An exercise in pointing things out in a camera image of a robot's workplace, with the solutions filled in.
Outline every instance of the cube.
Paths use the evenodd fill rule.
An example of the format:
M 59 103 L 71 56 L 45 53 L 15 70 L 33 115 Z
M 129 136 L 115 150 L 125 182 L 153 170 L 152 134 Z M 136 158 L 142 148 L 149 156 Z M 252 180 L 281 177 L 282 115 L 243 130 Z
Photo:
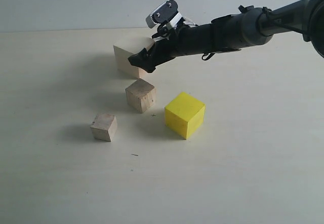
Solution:
M 144 113 L 156 101 L 156 88 L 143 79 L 137 79 L 125 89 L 128 105 Z
M 165 124 L 188 139 L 204 122 L 205 104 L 181 92 L 165 107 Z
M 132 66 L 128 58 L 131 55 L 139 53 L 143 48 L 149 50 L 153 44 L 154 40 L 152 38 L 137 33 L 130 33 L 122 37 L 113 45 L 117 68 L 133 78 L 143 78 L 147 72 L 141 68 Z
M 90 128 L 95 139 L 111 142 L 117 130 L 116 116 L 97 114 Z

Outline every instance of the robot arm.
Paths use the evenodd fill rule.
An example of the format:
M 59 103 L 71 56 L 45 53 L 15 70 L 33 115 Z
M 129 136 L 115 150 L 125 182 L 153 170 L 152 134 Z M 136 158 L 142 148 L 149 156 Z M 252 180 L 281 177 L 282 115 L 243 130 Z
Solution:
M 154 45 L 128 60 L 152 73 L 156 66 L 179 56 L 202 54 L 208 60 L 216 53 L 264 45 L 274 34 L 289 31 L 302 34 L 324 58 L 324 0 L 300 0 L 274 11 L 254 6 L 238 9 L 239 14 L 197 25 L 180 14 L 174 0 L 166 1 L 146 18 L 149 28 L 158 25 L 152 36 Z

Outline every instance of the yellow cube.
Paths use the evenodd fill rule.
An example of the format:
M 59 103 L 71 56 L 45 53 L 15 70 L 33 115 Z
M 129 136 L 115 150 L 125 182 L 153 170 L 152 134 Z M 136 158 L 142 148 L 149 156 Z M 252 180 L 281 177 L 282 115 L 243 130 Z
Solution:
M 203 123 L 205 104 L 181 92 L 165 107 L 165 124 L 184 139 L 188 139 Z

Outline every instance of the large wooden block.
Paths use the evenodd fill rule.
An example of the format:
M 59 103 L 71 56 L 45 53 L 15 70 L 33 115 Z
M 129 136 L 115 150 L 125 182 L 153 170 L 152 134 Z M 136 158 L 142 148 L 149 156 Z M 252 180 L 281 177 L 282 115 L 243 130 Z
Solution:
M 143 48 L 149 50 L 153 44 L 154 40 L 152 38 L 136 33 L 122 37 L 113 45 L 117 68 L 134 78 L 143 78 L 147 72 L 141 68 L 132 66 L 128 58 L 133 54 L 139 53 Z
M 144 113 L 155 104 L 156 88 L 143 79 L 137 79 L 125 91 L 128 105 L 140 113 Z
M 181 92 L 165 107 L 165 124 L 188 139 L 204 121 L 205 104 Z
M 97 114 L 90 128 L 95 139 L 111 142 L 117 131 L 116 116 Z

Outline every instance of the white table surface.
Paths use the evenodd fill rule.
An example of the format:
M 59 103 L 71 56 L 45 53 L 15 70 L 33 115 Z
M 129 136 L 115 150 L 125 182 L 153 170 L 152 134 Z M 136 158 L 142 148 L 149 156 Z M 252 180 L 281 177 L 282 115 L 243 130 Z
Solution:
M 160 65 L 145 77 L 157 103 L 139 114 L 112 47 L 130 31 L 155 32 L 0 34 L 0 223 L 324 223 L 324 59 L 311 43 L 286 33 Z M 164 126 L 181 91 L 206 104 L 189 140 Z M 117 117 L 113 142 L 92 138 L 100 112 Z

